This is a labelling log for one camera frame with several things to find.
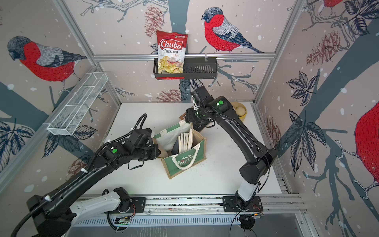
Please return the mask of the jute and green canvas bag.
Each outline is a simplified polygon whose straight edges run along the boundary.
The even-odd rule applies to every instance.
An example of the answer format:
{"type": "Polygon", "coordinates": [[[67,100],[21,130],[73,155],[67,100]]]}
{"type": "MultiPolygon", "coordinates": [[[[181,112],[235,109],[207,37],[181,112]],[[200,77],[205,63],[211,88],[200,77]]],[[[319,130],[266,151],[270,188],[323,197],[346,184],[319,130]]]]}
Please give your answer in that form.
{"type": "Polygon", "coordinates": [[[185,120],[162,130],[153,141],[159,146],[159,158],[169,179],[206,160],[206,138],[185,120]]]}

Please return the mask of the red Chuba cassava chips bag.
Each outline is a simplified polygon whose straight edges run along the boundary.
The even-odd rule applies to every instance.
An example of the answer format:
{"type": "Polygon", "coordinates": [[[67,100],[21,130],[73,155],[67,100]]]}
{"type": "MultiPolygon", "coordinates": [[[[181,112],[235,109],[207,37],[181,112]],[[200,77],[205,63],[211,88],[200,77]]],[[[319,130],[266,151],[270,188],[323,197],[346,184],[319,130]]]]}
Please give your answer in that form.
{"type": "Polygon", "coordinates": [[[155,63],[156,75],[173,74],[174,76],[162,76],[159,79],[181,80],[184,79],[184,60],[187,50],[188,35],[180,33],[168,33],[157,31],[158,58],[155,63]]]}

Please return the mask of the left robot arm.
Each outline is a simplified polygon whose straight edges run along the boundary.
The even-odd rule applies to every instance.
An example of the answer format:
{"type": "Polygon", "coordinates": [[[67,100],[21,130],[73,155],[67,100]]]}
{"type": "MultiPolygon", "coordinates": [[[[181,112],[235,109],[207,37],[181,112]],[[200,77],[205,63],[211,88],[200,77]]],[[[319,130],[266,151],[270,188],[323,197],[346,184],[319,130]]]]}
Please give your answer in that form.
{"type": "Polygon", "coordinates": [[[34,195],[27,201],[29,213],[16,225],[11,236],[17,236],[23,225],[33,219],[38,237],[61,237],[80,216],[71,206],[100,180],[133,160],[143,166],[160,155],[152,130],[143,128],[147,114],[142,114],[132,131],[103,144],[90,158],[86,167],[50,193],[34,195]]]}

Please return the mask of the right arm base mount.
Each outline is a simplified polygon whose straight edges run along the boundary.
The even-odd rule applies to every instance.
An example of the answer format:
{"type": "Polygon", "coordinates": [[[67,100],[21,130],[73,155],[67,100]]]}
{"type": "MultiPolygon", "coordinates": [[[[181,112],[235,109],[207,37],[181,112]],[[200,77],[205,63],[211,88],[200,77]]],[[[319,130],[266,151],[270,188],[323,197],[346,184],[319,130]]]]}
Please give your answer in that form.
{"type": "Polygon", "coordinates": [[[223,196],[222,206],[224,212],[263,212],[263,205],[259,196],[252,197],[249,201],[244,201],[239,196],[223,196]]]}

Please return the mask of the blue book with barcode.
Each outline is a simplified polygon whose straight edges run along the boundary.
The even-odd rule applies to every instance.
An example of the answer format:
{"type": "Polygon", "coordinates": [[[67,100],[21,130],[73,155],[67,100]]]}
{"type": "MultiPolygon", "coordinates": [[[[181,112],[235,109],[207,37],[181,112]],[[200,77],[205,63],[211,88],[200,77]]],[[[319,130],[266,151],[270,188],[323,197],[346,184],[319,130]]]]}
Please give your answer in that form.
{"type": "Polygon", "coordinates": [[[182,152],[182,135],[180,134],[178,136],[178,153],[180,154],[182,152]]]}

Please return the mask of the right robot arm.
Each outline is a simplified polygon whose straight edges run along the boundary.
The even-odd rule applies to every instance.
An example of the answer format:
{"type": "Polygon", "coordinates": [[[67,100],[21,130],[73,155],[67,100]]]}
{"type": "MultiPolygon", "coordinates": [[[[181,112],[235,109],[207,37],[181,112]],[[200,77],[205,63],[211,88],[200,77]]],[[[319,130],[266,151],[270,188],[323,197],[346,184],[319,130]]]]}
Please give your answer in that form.
{"type": "Polygon", "coordinates": [[[242,183],[231,206],[234,210],[247,211],[259,191],[260,179],[266,175],[277,158],[277,151],[263,145],[244,125],[229,100],[223,96],[214,99],[205,87],[191,92],[195,108],[186,110],[185,121],[207,126],[210,122],[223,128],[242,151],[246,164],[239,172],[242,183]]]}

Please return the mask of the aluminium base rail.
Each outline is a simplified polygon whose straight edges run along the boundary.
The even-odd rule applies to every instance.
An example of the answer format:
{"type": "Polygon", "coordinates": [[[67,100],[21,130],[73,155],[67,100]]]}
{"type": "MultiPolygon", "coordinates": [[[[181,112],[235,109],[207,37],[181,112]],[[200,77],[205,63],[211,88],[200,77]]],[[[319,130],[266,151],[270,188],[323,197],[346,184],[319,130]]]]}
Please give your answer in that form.
{"type": "Polygon", "coordinates": [[[144,196],[147,198],[144,213],[130,214],[112,211],[93,217],[87,217],[77,227],[108,226],[115,217],[132,216],[128,227],[161,227],[183,225],[221,225],[239,224],[240,215],[249,215],[259,219],[270,214],[306,213],[307,209],[299,195],[259,194],[263,212],[224,212],[222,197],[226,195],[160,195],[144,196]]]}

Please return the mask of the black book with gold title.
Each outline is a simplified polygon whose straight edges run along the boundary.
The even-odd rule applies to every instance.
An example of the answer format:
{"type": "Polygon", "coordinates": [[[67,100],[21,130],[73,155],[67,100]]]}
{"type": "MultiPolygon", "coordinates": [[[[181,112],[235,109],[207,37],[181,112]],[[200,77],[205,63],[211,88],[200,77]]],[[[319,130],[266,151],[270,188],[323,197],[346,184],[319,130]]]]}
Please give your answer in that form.
{"type": "Polygon", "coordinates": [[[172,155],[176,155],[178,153],[179,153],[179,139],[177,138],[176,141],[175,141],[175,143],[174,143],[174,146],[173,146],[173,148],[171,150],[171,154],[172,155]]]}

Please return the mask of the yellow bowl with buns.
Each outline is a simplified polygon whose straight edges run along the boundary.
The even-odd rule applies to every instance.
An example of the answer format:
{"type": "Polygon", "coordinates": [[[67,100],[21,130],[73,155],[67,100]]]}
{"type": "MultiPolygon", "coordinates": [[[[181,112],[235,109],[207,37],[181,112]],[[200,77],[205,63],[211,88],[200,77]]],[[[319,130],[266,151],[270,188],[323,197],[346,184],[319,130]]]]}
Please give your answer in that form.
{"type": "Polygon", "coordinates": [[[239,102],[232,102],[231,104],[234,110],[236,111],[237,115],[239,116],[239,119],[241,121],[244,121],[247,115],[246,107],[242,103],[239,103],[239,102]]]}

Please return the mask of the brown and black book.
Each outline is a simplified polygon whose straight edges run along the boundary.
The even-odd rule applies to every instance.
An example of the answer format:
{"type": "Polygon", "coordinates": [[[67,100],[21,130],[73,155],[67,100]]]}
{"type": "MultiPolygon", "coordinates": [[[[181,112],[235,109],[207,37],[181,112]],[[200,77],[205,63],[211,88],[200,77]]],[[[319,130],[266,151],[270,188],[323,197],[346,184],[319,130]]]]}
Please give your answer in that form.
{"type": "Polygon", "coordinates": [[[189,114],[184,113],[179,117],[179,119],[184,120],[185,123],[192,124],[192,128],[197,132],[201,132],[210,124],[210,121],[206,123],[206,120],[200,119],[196,112],[191,112],[189,114]]]}

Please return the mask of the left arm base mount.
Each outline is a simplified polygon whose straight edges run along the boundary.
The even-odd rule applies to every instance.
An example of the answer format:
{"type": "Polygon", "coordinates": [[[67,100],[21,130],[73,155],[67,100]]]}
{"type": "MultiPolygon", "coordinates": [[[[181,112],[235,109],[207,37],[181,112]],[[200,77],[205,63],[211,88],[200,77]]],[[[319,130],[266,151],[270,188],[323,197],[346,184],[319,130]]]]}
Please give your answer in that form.
{"type": "Polygon", "coordinates": [[[146,197],[132,197],[129,202],[129,209],[127,213],[133,214],[142,214],[144,213],[146,206],[146,197]]]}

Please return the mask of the blue book yellow label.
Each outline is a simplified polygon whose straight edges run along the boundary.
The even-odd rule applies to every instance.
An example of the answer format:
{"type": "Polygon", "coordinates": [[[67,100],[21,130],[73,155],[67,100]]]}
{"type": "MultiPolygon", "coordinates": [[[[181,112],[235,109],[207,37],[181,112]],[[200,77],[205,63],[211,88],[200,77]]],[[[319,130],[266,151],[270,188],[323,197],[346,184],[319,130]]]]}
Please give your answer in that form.
{"type": "Polygon", "coordinates": [[[189,132],[184,133],[184,151],[188,150],[189,132]]]}
{"type": "Polygon", "coordinates": [[[181,134],[181,153],[183,153],[186,148],[186,135],[186,133],[181,134]]]}

